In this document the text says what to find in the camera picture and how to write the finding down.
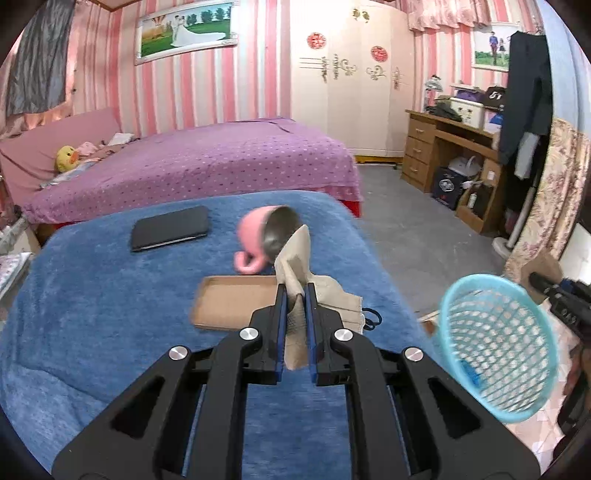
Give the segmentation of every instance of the blue plastic basket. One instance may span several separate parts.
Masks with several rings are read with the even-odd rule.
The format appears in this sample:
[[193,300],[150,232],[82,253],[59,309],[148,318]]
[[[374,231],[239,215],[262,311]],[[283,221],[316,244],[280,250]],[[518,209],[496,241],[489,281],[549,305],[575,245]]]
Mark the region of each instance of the blue plastic basket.
[[461,278],[441,301],[438,335],[449,372],[500,421],[526,420],[548,400],[556,340],[519,285],[486,274]]

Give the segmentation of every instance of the white wardrobe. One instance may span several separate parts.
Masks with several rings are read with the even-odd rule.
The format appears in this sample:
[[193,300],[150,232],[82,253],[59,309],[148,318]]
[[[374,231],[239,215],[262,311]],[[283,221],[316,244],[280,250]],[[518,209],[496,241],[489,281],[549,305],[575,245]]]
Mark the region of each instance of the white wardrobe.
[[355,155],[404,156],[414,86],[407,19],[371,0],[292,1],[292,117]]

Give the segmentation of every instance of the purple polka dot bedspread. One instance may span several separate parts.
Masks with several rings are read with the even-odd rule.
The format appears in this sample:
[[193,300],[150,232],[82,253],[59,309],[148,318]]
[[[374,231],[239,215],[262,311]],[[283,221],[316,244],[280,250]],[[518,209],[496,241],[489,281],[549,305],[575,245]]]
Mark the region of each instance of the purple polka dot bedspread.
[[183,199],[269,190],[315,190],[360,202],[346,147],[285,118],[153,135],[21,205],[32,223],[91,220]]

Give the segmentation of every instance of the framed couple photo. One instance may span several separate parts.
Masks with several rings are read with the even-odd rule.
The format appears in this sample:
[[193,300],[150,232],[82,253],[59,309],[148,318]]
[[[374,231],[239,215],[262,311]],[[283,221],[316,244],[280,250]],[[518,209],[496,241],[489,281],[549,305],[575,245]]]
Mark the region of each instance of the framed couple photo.
[[135,64],[238,43],[238,0],[203,0],[139,19]]
[[519,23],[492,22],[472,30],[472,67],[475,69],[509,71],[511,35],[521,31]]

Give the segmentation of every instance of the metal screw cap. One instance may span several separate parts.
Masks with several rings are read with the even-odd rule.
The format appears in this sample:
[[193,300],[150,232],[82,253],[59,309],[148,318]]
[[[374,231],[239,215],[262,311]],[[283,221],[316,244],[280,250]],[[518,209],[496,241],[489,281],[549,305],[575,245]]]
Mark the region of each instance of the metal screw cap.
[[335,332],[335,338],[340,342],[348,342],[353,338],[353,332],[346,328],[340,328]]
[[189,351],[182,345],[174,346],[168,351],[168,356],[173,360],[182,360],[189,354]]
[[404,351],[404,356],[411,362],[418,362],[423,359],[423,351],[420,348],[412,346]]
[[240,338],[242,340],[254,340],[258,337],[258,330],[252,327],[246,327],[240,330]]

